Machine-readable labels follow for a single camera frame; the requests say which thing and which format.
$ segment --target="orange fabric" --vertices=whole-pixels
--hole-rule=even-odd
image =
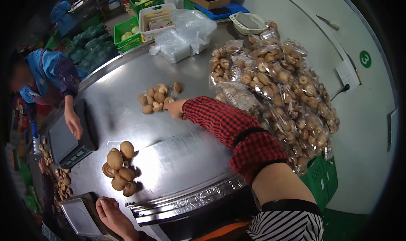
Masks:
[[[220,237],[220,236],[225,235],[225,234],[227,234],[227,233],[229,233],[229,232],[231,232],[231,231],[233,231],[233,230],[235,230],[237,228],[241,228],[241,227],[246,226],[248,224],[249,224],[249,222],[232,223],[232,224],[226,225],[224,227],[221,227],[218,230],[215,230],[215,231],[213,231],[213,232],[211,232],[209,234],[206,234],[203,237],[194,239],[193,241],[206,241],[206,240],[209,240],[211,238]]]

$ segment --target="blue plastic tray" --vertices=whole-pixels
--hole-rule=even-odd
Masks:
[[[238,13],[238,12],[244,12],[244,13],[249,13],[249,11],[244,8],[243,6],[237,4],[237,3],[230,3],[227,6],[224,6],[224,8],[228,8],[231,12],[226,13],[226,14],[220,14],[220,15],[213,15],[209,10],[205,9],[204,7],[197,5],[196,3],[193,3],[197,9],[199,9],[201,12],[207,15],[211,20],[219,20],[219,19],[224,19],[228,18],[230,15]]]

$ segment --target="person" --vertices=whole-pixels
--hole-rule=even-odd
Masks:
[[[9,88],[23,97],[34,136],[37,134],[36,105],[58,107],[65,100],[66,124],[74,137],[80,139],[83,129],[74,111],[73,99],[80,80],[87,76],[86,71],[76,68],[62,52],[44,49],[35,50],[25,58],[17,51],[12,52],[7,70]]]
[[[39,169],[41,170],[42,175],[42,185],[45,192],[43,203],[44,208],[41,215],[41,231],[43,236],[48,238],[51,241],[62,241],[63,232],[58,225],[55,215],[52,211],[53,206],[53,181],[50,175],[48,174],[48,168],[45,165],[44,159],[39,159],[38,161]]]
[[[78,23],[72,15],[69,14],[71,5],[67,1],[58,2],[51,12],[51,21],[56,23],[61,36],[68,34]]]
[[[199,124],[232,150],[232,169],[261,204],[262,211],[241,227],[246,228],[241,235],[226,233],[213,240],[323,240],[323,219],[312,193],[287,165],[281,145],[254,117],[205,96],[175,101],[164,109],[173,118]],[[100,198],[96,206],[104,224],[125,241],[142,240],[114,199]]]

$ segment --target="power cord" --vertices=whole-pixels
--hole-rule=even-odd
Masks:
[[[340,94],[341,92],[345,92],[348,91],[350,89],[350,85],[346,84],[340,91],[338,91],[338,93],[332,97],[332,99],[330,99],[330,101],[332,101],[338,94]]]

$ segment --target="red checkered sleeve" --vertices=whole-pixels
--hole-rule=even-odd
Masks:
[[[182,111],[187,119],[209,130],[233,150],[231,167],[249,185],[265,166],[287,161],[281,145],[243,110],[199,96],[187,100]]]

